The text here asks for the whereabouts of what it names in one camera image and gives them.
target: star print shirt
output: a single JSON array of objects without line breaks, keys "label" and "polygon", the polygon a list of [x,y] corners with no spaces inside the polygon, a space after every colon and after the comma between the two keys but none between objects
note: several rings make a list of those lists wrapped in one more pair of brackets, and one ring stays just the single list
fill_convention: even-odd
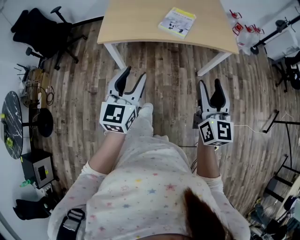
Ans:
[{"label": "star print shirt", "polygon": [[72,208],[86,211],[78,240],[132,240],[167,233],[188,236],[183,191],[189,187],[214,210],[234,239],[249,240],[247,221],[223,194],[221,177],[193,175],[187,162],[176,145],[140,137],[108,175],[87,163],[51,215],[50,239],[56,239],[62,219]]}]

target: black baseboard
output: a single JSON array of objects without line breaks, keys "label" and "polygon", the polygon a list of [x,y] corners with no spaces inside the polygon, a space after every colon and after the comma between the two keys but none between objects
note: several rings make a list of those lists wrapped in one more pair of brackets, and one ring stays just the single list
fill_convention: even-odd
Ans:
[{"label": "black baseboard", "polygon": [[84,24],[87,24],[87,23],[100,21],[100,20],[103,20],[103,18],[104,17],[102,16],[102,17],[96,17],[96,18],[88,19],[88,20],[85,20],[85,21],[82,21],[82,22],[77,22],[77,23],[73,24],[72,28],[78,27],[78,26],[81,26],[81,25],[84,25]]}]

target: magazine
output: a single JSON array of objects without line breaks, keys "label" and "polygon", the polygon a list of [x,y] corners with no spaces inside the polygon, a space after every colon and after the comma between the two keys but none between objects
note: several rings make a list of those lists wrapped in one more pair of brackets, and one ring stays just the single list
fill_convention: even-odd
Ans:
[{"label": "magazine", "polygon": [[195,19],[196,16],[194,14],[173,7],[158,25],[158,28],[184,39]]}]

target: brown hair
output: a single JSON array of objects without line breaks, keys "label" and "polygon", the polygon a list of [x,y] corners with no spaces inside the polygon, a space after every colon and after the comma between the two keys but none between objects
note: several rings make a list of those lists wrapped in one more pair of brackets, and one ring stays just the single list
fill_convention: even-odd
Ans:
[{"label": "brown hair", "polygon": [[233,240],[231,232],[223,226],[210,207],[200,200],[190,188],[184,191],[187,231],[193,240]]}]

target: white cube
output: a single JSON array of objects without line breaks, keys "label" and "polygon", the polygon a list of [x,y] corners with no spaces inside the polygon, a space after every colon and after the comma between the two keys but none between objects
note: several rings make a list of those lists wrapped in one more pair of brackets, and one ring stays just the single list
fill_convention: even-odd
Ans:
[{"label": "white cube", "polygon": [[204,145],[221,146],[233,142],[233,122],[208,118],[198,127]]},{"label": "white cube", "polygon": [[102,102],[99,122],[105,131],[127,133],[136,117],[134,105]]}]

